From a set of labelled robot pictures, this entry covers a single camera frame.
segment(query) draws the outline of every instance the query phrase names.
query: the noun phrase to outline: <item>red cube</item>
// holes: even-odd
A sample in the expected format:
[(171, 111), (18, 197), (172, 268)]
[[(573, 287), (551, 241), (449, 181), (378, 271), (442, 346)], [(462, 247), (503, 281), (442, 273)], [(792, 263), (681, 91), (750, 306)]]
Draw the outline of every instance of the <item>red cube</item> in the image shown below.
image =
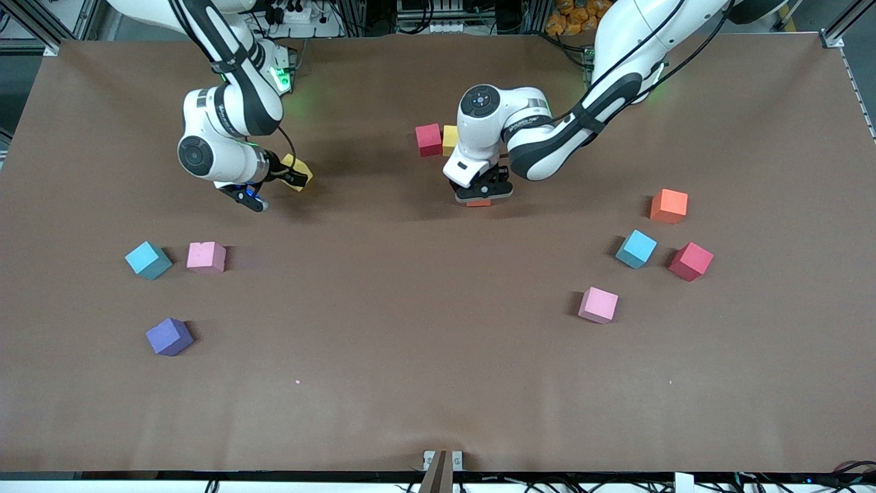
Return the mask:
[(414, 130), (417, 132), (417, 147), (420, 148), (421, 158), (441, 155), (443, 144), (441, 127), (438, 124), (418, 126)]
[(696, 243), (688, 243), (675, 254), (669, 265), (669, 270), (678, 274), (685, 281), (693, 281), (706, 273), (711, 260), (715, 257), (709, 250)]

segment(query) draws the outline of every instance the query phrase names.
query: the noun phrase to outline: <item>yellow cube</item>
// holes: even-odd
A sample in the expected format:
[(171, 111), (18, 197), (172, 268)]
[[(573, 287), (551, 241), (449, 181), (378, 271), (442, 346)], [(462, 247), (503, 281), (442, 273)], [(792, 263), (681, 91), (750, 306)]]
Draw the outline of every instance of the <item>yellow cube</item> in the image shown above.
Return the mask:
[[(281, 161), (281, 162), (284, 165), (288, 166), (289, 168), (292, 168), (299, 173), (303, 173), (303, 174), (307, 175), (307, 183), (310, 183), (310, 181), (313, 180), (314, 174), (313, 174), (313, 172), (310, 171), (310, 168), (307, 167), (307, 164), (305, 164), (304, 161), (302, 161), (298, 158), (292, 157), (291, 154), (286, 154), (286, 157), (283, 158), (283, 161)], [(286, 185), (288, 185), (288, 187), (290, 189), (295, 189), (297, 191), (302, 191), (304, 189), (304, 187), (294, 187), (292, 185), (289, 185), (289, 183), (286, 183)]]
[(456, 125), (445, 125), (444, 141), (442, 142), (444, 157), (450, 157), (458, 142), (459, 133), (456, 132)]

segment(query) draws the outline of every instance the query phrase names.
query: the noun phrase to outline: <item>green light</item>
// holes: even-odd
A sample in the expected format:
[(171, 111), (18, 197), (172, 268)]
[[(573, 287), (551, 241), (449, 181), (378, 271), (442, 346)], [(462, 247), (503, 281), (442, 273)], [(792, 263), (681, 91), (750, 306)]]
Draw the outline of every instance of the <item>green light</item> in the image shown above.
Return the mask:
[(289, 83), (289, 74), (284, 69), (271, 67), (271, 76), (280, 92), (286, 92), (292, 88), (292, 84)]

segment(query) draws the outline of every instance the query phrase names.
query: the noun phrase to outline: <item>magenta cube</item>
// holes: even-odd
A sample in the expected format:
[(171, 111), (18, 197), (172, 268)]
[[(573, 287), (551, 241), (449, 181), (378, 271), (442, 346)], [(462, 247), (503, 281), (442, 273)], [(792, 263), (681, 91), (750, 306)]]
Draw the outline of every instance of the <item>magenta cube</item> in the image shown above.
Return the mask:
[(599, 288), (590, 288), (584, 292), (578, 316), (598, 324), (608, 324), (614, 318), (614, 309), (617, 306), (618, 295)]
[(176, 356), (189, 347), (194, 339), (186, 325), (176, 318), (165, 318), (146, 333), (152, 351), (162, 356)]
[(669, 270), (678, 274), (685, 281), (694, 281), (706, 273), (712, 259), (715, 257), (709, 250), (696, 243), (688, 243), (675, 254)]
[(421, 158), (441, 155), (444, 152), (441, 127), (438, 124), (418, 126), (414, 130), (417, 133), (417, 147), (420, 148)]
[(192, 243), (188, 246), (186, 267), (202, 274), (224, 272), (225, 248), (215, 241)]

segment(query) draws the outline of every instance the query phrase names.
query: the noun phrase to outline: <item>orange cube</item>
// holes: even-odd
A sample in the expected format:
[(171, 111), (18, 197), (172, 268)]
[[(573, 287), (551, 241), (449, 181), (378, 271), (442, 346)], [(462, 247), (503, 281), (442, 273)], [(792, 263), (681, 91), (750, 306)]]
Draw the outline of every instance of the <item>orange cube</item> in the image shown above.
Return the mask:
[(677, 225), (688, 215), (688, 194), (663, 189), (651, 202), (651, 219)]

